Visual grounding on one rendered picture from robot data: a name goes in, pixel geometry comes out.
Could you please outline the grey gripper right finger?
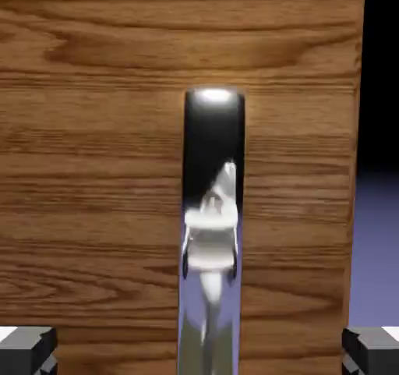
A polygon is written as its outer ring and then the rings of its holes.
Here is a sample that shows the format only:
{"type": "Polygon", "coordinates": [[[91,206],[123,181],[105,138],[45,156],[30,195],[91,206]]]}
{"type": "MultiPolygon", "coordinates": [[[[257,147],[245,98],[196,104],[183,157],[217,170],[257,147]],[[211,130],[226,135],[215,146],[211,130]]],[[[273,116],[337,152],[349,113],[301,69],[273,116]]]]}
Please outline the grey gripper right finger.
{"type": "Polygon", "coordinates": [[[341,375],[399,375],[399,327],[346,327],[341,375]]]}

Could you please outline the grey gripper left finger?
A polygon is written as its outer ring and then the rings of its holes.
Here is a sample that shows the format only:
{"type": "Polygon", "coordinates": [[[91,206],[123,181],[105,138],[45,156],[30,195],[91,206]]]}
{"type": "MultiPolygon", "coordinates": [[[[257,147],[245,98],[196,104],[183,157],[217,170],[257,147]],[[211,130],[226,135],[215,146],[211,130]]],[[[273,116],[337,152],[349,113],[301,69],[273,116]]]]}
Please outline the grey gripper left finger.
{"type": "Polygon", "coordinates": [[[48,326],[0,326],[0,375],[58,375],[57,331],[48,326]]]}

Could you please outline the wooden cabinet door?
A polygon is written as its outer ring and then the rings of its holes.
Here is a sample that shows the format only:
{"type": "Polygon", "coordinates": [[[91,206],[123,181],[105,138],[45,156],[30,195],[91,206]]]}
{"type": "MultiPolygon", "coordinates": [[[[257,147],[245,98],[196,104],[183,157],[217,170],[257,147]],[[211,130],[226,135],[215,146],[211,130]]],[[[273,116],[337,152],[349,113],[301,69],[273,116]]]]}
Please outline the wooden cabinet door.
{"type": "Polygon", "coordinates": [[[0,324],[177,375],[184,94],[245,95],[235,375],[341,375],[364,0],[0,0],[0,324]]]}

